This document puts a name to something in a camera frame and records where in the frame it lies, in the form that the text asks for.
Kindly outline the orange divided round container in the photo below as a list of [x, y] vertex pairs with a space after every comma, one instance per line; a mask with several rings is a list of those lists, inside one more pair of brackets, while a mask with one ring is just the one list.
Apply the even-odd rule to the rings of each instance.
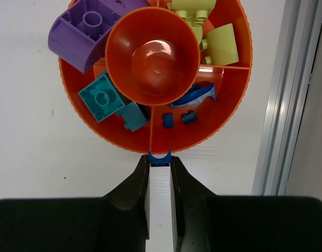
[[[188, 149], [214, 135], [233, 116], [247, 89], [252, 68], [252, 38], [239, 1], [216, 1], [202, 26], [190, 26], [167, 8], [170, 1], [148, 1], [121, 17], [109, 33], [104, 57], [86, 73], [59, 56], [66, 93], [82, 120], [99, 136], [130, 151], [154, 154]], [[205, 65], [201, 40], [215, 28], [232, 23], [239, 61], [226, 66]], [[135, 132], [115, 114], [97, 122], [79, 91], [108, 71], [125, 105], [136, 102], [149, 122]], [[216, 100], [171, 108], [170, 104], [197, 84], [214, 83]], [[181, 115], [193, 110], [197, 121], [185, 125]], [[174, 127], [163, 126], [163, 115], [174, 115]]]

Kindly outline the tiny blue lego piece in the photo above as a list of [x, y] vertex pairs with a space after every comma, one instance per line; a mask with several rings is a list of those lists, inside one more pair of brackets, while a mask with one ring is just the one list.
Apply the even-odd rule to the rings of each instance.
[[174, 115], [172, 113], [163, 115], [163, 126], [166, 129], [172, 129], [174, 127]]

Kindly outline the small blue lego brick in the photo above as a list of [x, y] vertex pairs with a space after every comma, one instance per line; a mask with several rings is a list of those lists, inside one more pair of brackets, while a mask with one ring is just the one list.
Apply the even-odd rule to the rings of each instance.
[[168, 150], [168, 152], [163, 155], [153, 155], [150, 150], [148, 151], [148, 161], [151, 167], [170, 167], [171, 159], [171, 150]]

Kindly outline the lime green lego brick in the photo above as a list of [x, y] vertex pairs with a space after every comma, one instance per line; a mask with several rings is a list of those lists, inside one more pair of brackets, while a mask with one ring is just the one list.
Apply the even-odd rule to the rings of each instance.
[[167, 8], [190, 26], [202, 26], [213, 11], [216, 0], [172, 0]]

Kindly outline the aluminium table edge rail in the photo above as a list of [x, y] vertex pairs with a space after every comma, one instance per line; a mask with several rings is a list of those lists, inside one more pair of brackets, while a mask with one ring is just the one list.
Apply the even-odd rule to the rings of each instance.
[[286, 1], [252, 194], [284, 195], [322, 28], [322, 0]]

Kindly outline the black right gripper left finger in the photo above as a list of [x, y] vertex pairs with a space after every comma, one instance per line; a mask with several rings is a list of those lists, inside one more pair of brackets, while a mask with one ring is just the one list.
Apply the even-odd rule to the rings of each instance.
[[149, 161], [94, 198], [0, 199], [0, 251], [145, 251]]

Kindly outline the purple lego brick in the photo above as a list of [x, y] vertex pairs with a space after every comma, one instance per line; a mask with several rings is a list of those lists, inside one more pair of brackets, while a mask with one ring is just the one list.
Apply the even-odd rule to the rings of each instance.
[[48, 47], [84, 74], [104, 57], [115, 23], [129, 12], [147, 6], [148, 1], [75, 1], [52, 25]]

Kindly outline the blue curved lego piece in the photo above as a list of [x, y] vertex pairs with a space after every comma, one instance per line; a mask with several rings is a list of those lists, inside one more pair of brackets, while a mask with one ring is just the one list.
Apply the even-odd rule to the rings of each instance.
[[207, 97], [211, 97], [213, 100], [216, 100], [214, 83], [210, 83], [205, 87], [194, 84], [184, 96], [172, 102], [170, 107], [180, 108], [202, 104]]

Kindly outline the small blue lego plate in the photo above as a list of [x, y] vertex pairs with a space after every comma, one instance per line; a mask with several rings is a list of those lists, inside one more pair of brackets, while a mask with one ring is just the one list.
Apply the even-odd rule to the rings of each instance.
[[198, 120], [196, 113], [193, 110], [189, 110], [181, 115], [181, 119], [185, 125], [193, 123]]

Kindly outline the teal lego brick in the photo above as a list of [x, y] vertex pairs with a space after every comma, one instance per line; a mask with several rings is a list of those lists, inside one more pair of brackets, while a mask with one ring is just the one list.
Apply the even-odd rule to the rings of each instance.
[[125, 107], [124, 99], [114, 86], [108, 71], [101, 73], [78, 94], [98, 123]]
[[124, 119], [124, 127], [132, 132], [137, 131], [149, 122], [149, 116], [136, 102], [131, 102], [120, 109], [117, 116]]

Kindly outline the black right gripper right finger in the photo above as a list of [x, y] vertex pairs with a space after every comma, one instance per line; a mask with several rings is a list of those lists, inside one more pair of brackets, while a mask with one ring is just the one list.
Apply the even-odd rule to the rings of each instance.
[[322, 251], [322, 201], [216, 195], [180, 158], [170, 170], [174, 251]]

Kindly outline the yellow-green lego brick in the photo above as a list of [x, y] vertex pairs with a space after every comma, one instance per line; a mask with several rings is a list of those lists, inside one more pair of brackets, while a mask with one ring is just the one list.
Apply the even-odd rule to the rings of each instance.
[[205, 65], [226, 66], [238, 62], [233, 24], [229, 23], [209, 31], [201, 40], [200, 49], [204, 54], [202, 63]]

